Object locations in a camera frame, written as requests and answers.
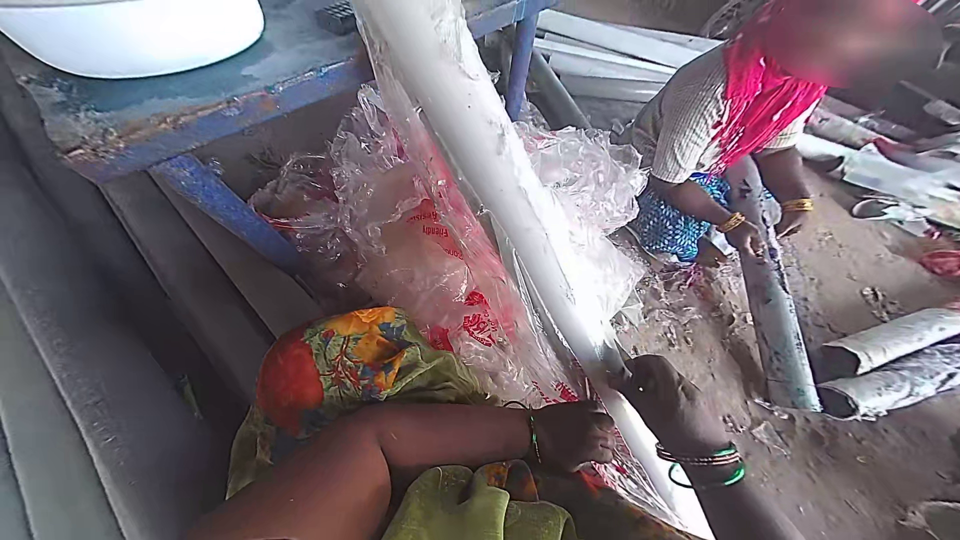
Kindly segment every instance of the bangle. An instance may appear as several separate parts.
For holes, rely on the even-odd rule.
[[[710,456],[690,455],[690,454],[672,454],[668,452],[660,443],[657,443],[657,457],[664,461],[683,465],[696,465],[698,467],[721,467],[724,465],[733,465],[742,461],[740,451],[736,445],[730,443],[727,448],[718,450]]]
[[[785,212],[809,212],[813,210],[813,199],[794,199],[780,204]]]
[[[747,477],[747,466],[744,465],[743,463],[740,463],[740,466],[737,467],[735,471],[733,471],[733,474],[728,479],[714,482],[714,483],[693,485],[692,483],[683,483],[673,478],[674,471],[676,471],[679,467],[680,467],[680,463],[674,463],[673,465],[670,465],[670,470],[667,471],[666,473],[667,477],[670,478],[670,481],[679,485],[680,487],[685,487],[687,489],[696,489],[698,491],[705,490],[705,489],[712,489],[714,487],[729,487]]]
[[[543,461],[540,460],[540,444],[537,442],[537,428],[534,426],[533,410],[531,410],[529,406],[517,401],[503,404],[504,407],[509,405],[520,405],[521,408],[525,409],[529,413],[527,415],[527,426],[530,427],[530,447],[534,450],[534,457],[537,458],[537,463],[543,463]]]
[[[747,217],[740,212],[734,212],[727,221],[717,225],[717,231],[726,234],[730,231],[739,227],[744,221],[747,221]]]

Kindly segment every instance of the hand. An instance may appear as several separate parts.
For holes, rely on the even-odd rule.
[[[806,221],[809,219],[808,211],[786,211],[780,217],[780,222],[774,227],[777,232],[777,238],[792,236],[800,232]]]
[[[694,262],[707,268],[719,268],[721,265],[727,264],[727,260],[727,256],[709,238],[701,236],[697,240],[697,258],[694,259]]]
[[[548,405],[534,411],[540,461],[572,472],[588,461],[613,460],[613,418],[596,402]]]
[[[627,398],[668,452],[710,455],[729,444],[723,424],[704,407],[700,389],[666,358],[640,356],[628,360],[626,368],[630,373],[615,376],[611,387]]]
[[[727,241],[749,258],[763,258],[763,252],[767,249],[760,238],[760,231],[749,221],[744,221],[727,233]]]

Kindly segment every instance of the blue metal table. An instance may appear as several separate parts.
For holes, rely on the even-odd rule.
[[[464,0],[475,37],[517,23],[507,111],[516,118],[537,15],[558,0]],[[66,162],[95,183],[149,170],[291,275],[297,252],[189,152],[226,135],[353,90],[373,78],[360,36],[316,22],[332,0],[260,0],[266,28],[246,51],[184,73],[107,81],[50,67],[0,37],[0,51],[35,99]]]

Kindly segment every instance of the blue patterned skirt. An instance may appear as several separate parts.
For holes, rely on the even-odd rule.
[[[714,201],[727,208],[730,184],[722,177],[707,173],[693,173],[690,180],[696,182]],[[680,262],[692,262],[697,257],[697,241],[707,233],[710,223],[690,217],[667,204],[651,188],[636,198],[640,214],[627,225],[650,253],[669,253]]]

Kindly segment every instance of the white plastic bowl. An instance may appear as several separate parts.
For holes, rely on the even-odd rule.
[[[264,24],[257,0],[9,3],[0,2],[7,37],[57,69],[100,79],[165,75],[229,58],[251,46]]]

